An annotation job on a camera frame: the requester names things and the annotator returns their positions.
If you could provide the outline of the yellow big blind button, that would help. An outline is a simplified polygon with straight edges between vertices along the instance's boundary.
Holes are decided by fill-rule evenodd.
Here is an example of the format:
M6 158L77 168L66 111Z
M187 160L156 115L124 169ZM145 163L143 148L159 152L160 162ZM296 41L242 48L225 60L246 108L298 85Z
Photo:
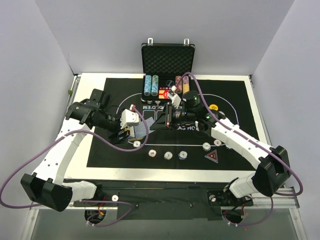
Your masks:
M209 108L210 108L211 110L215 110L215 111L218 111L218 110L219 110L219 107L218 107L216 104L211 104L211 105L209 106Z

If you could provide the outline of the blue playing card deck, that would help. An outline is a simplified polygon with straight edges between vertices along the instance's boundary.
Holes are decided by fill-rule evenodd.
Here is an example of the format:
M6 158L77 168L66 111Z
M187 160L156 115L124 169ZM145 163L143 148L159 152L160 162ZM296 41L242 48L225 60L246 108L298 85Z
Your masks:
M142 125L126 127L124 129L128 133L126 140L128 142L140 141L146 136L146 128Z

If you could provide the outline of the blue chip stack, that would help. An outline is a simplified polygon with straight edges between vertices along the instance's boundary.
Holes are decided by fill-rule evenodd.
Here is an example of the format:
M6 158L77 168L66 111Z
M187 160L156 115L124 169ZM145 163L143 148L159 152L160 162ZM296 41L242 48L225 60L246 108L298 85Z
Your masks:
M180 151L178 153L178 159L179 160L186 160L188 157L188 153L186 151Z

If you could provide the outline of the red triangular dealer marker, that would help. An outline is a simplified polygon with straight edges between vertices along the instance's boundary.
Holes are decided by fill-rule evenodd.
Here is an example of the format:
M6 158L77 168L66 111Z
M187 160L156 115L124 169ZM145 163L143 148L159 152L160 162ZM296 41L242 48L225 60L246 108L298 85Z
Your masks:
M219 162L217 150L213 150L213 151L209 152L209 153L206 154L204 157L205 157L206 159L214 162L214 163L218 163L218 162Z

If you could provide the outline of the grey chip stack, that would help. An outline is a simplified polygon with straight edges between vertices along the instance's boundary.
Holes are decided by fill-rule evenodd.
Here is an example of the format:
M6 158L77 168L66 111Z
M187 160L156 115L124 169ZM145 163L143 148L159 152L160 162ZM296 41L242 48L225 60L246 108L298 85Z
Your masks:
M172 159L173 157L173 154L170 152L170 151L167 151L164 153L164 156L163 156L166 160L170 160Z

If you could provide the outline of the red chip stack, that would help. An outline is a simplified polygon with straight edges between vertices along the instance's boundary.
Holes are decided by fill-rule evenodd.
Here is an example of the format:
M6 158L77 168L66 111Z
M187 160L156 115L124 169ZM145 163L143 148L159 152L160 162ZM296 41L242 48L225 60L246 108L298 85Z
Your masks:
M156 152L156 150L151 149L151 150L148 152L148 155L153 158L153 157L155 157L155 156L157 155L157 152Z

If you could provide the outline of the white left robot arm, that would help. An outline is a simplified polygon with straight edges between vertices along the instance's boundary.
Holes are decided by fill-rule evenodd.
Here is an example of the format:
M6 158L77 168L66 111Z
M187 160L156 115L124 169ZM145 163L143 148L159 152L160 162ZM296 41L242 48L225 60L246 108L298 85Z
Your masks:
M24 174L21 185L31 201L62 212L71 202L86 200L97 206L103 193L89 181L65 183L64 176L77 148L93 128L120 129L120 120L107 112L110 95L94 89L90 98L74 102L68 108L57 136L43 161L32 174Z

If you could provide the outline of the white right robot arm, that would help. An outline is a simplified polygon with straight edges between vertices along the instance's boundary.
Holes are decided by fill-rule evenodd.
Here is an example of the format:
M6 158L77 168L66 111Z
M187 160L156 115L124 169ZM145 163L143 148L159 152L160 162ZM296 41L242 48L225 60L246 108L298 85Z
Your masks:
M150 127L152 131L194 125L196 131L231 147L255 169L255 173L236 177L224 187L226 203L234 205L241 198L255 193L272 197L291 176L287 170L288 152L282 146L272 147L245 133L222 113L207 108L195 90L183 97L172 91L168 95L171 102L164 105L162 113Z

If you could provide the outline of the dark red chip row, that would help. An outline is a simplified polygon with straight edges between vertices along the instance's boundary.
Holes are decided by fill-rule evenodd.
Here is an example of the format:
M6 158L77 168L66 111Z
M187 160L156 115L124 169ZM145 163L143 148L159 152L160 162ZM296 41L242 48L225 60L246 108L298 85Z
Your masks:
M177 94L181 94L183 91L183 87L182 87L182 77L180 75L177 75L175 77L175 87L176 87L175 92Z

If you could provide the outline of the green grey chip row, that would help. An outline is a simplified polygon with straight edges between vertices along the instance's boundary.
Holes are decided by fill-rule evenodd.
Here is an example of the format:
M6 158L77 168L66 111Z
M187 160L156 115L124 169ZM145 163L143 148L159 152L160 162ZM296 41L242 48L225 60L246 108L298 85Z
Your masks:
M151 95L157 96L159 91L159 76L153 75L151 78Z

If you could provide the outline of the light blue chip row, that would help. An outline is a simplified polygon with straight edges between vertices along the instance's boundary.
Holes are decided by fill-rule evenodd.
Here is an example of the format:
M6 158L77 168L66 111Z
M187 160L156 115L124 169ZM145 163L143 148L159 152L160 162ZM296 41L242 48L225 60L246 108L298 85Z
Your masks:
M151 95L151 90L152 90L152 76L145 75L143 94L148 97Z

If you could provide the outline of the purple and orange chip row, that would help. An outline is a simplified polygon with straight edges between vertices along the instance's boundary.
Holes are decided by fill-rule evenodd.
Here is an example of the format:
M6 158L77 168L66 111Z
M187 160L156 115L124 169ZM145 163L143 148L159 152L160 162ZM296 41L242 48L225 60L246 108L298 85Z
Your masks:
M189 91L190 91L190 81L189 81L189 77L185 75L182 78L182 94L185 95Z

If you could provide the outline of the black aluminium poker case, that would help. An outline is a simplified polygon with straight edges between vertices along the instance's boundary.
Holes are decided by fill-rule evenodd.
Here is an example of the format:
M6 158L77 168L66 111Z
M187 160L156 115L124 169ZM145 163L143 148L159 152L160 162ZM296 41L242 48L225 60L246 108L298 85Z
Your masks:
M143 81L141 101L144 104L160 104L170 99L159 99L157 96L144 95L145 75L158 75L160 87L166 86L166 81L173 80L190 72L193 66L196 46L186 38L183 43L155 43L152 38L141 44Z

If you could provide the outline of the black poker felt mat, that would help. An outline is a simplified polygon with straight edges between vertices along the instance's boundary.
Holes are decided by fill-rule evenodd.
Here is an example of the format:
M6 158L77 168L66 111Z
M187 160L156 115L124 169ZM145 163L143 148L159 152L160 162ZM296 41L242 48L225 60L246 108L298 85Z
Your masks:
M149 117L155 119L161 113L161 107L142 103L142 85L141 79L106 79L103 90L110 95L109 113L114 114L135 104L144 119ZM238 124L243 131L254 138L259 137L244 81L199 80L199 85L209 106L217 105L218 110L222 111L232 123ZM205 142L213 144L214 140L205 133L196 131L194 126L150 132L147 144L134 152L113 149L94 137L86 165L92 168L253 170L249 162L225 146L213 145L208 152L217 150L218 163L205 158L207 152L202 147ZM150 150L156 150L155 157L148 155ZM187 152L187 159L178 158L180 151ZM165 152L171 152L172 159L165 159Z

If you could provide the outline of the aluminium front rail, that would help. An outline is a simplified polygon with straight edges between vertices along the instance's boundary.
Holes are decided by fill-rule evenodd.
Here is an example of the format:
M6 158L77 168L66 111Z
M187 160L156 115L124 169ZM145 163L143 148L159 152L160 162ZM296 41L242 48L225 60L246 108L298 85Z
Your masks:
M52 203L42 203L43 206L58 212L64 211L70 205L76 207L104 206L115 207L118 204L130 203L137 208L142 205L162 204L162 205L195 205L214 208L231 207L257 207L268 208L271 206L269 197L260 193L246 195L240 199L235 199L229 193L218 188L102 188L100 185L96 189L93 198L85 200L72 200L71 197L63 196L61 193L53 195Z

